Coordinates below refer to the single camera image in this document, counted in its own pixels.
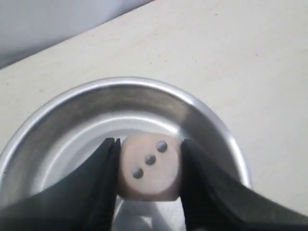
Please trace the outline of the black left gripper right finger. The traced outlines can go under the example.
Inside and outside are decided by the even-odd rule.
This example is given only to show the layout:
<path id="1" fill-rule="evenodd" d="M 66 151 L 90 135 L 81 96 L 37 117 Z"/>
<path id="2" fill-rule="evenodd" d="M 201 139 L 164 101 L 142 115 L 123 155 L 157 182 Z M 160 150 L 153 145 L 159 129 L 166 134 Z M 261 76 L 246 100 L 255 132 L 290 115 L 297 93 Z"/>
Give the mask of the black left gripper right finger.
<path id="1" fill-rule="evenodd" d="M 242 185 L 192 140 L 181 143 L 188 231 L 306 231 L 308 218 Z"/>

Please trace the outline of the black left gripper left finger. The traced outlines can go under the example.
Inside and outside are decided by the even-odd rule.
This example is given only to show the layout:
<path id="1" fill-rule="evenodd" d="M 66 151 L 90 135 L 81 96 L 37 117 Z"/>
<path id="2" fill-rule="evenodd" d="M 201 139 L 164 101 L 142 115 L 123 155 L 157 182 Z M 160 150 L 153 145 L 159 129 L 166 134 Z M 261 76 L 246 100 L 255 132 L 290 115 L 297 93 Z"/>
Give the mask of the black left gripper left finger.
<path id="1" fill-rule="evenodd" d="M 78 168 L 43 191 L 1 208 L 2 231 L 110 231 L 120 139 L 107 138 Z"/>

